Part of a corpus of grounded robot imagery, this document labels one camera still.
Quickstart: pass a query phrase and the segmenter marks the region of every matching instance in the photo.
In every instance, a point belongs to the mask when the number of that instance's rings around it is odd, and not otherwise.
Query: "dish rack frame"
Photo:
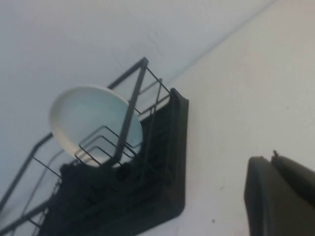
[[[32,148],[0,201],[0,213],[32,160],[42,165],[44,170],[26,201],[21,217],[0,229],[0,236],[14,236],[15,230],[26,222],[34,225],[32,236],[134,236],[181,214],[185,207],[189,102],[174,88],[168,90],[162,79],[148,68],[148,63],[147,58],[142,58],[108,86],[109,89],[115,89],[139,70],[120,134],[107,126],[94,130],[80,143],[76,159],[60,167],[60,174],[52,170],[50,165],[63,150],[53,155],[48,164],[35,156],[53,138],[52,133]],[[146,71],[154,81],[141,89]],[[154,86],[158,86],[154,104],[140,112],[136,108],[138,97]],[[161,98],[162,89],[167,95]],[[144,139],[138,144],[141,145],[139,153],[133,151],[136,146],[126,142],[135,111],[144,117],[141,120]],[[103,129],[117,136],[117,145],[99,134]],[[101,147],[93,146],[99,139],[116,147],[113,156]],[[94,149],[104,152],[109,159],[99,163],[90,154]],[[123,154],[132,160],[120,163]],[[81,160],[86,156],[99,167],[86,165]],[[53,193],[49,199],[27,211],[47,171],[59,178]],[[41,214],[39,221],[35,222],[32,218],[38,214]]]

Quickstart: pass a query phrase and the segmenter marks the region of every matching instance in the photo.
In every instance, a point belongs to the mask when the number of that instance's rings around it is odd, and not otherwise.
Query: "plate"
[[[54,137],[67,153],[77,155],[88,165],[99,166],[98,163],[104,163],[115,154],[118,143],[115,134],[121,132],[127,109],[128,102],[108,88],[79,86],[65,91],[55,100],[49,121]],[[143,132],[136,113],[132,116],[126,141],[134,152],[140,151]],[[125,148],[121,163],[131,160],[128,156],[133,154]]]

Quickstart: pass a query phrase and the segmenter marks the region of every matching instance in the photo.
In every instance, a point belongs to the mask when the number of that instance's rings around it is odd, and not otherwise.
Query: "black drip tray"
[[[172,89],[169,102],[141,122],[144,140],[150,142],[118,168],[62,166],[61,184],[53,196],[57,200],[37,235],[134,236],[181,214],[188,104]]]

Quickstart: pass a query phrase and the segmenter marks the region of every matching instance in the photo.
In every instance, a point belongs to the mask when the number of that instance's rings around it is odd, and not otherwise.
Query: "black plastic object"
[[[124,120],[125,129],[120,134],[114,133],[118,138],[115,155],[109,156],[109,160],[99,167],[86,165],[81,160],[88,155],[89,161],[95,161],[90,151],[95,148],[101,150],[95,145],[96,140],[110,142],[99,131],[113,131],[107,126],[101,126],[87,134],[81,142],[76,154],[77,160],[63,164],[60,173],[57,173],[50,168],[50,164],[62,151],[54,155],[48,164],[34,156],[40,147],[53,138],[48,134],[33,148],[0,203],[1,211],[31,160],[34,159],[45,167],[21,217],[1,229],[0,236],[7,233],[14,235],[15,229],[28,221],[35,225],[33,236],[133,236],[170,220],[183,211],[189,102],[175,89],[168,90],[162,84],[162,79],[158,79],[147,64],[148,60],[143,58],[109,85],[109,88],[114,89],[140,69],[129,101],[128,110],[131,112],[127,111]],[[141,89],[145,71],[155,81]],[[153,86],[158,86],[155,103],[138,111],[135,107],[137,97]],[[167,93],[164,97],[161,97],[162,90]],[[134,111],[143,117],[141,125],[144,139],[139,144],[140,152],[130,155],[124,152],[124,148],[132,152],[126,136]],[[120,163],[123,153],[132,160]],[[46,171],[51,171],[60,178],[53,194],[47,201],[27,211]],[[39,220],[33,220],[39,214]]]
[[[245,203],[251,236],[315,235],[315,173],[286,157],[249,160]]]

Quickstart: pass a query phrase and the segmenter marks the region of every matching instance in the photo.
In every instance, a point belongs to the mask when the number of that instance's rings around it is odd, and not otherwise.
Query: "wire dish rack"
[[[146,58],[141,59],[108,86],[115,89],[139,70],[120,134],[107,126],[91,131],[80,143],[76,159],[62,164],[59,172],[54,171],[51,164],[63,151],[56,153],[48,164],[35,156],[53,139],[52,133],[33,147],[2,198],[0,213],[3,213],[4,206],[31,161],[40,163],[44,167],[43,172],[34,183],[20,217],[2,228],[0,236],[14,236],[16,229],[25,223],[34,225],[32,236],[134,236],[181,214],[185,207],[189,102],[174,88],[168,90],[162,79],[148,68],[148,63]],[[146,72],[154,80],[141,88]],[[138,97],[156,86],[155,102],[139,111],[135,107]],[[144,137],[143,142],[138,144],[141,145],[139,153],[135,153],[134,147],[126,142],[134,111],[141,117]],[[100,134],[102,130],[117,136],[117,145]],[[116,147],[115,154],[103,164],[91,155],[95,149],[107,154],[95,145],[100,139]],[[121,163],[122,155],[131,160]],[[94,161],[99,166],[87,165],[86,160]],[[28,210],[46,172],[53,173],[59,179],[52,195]]]

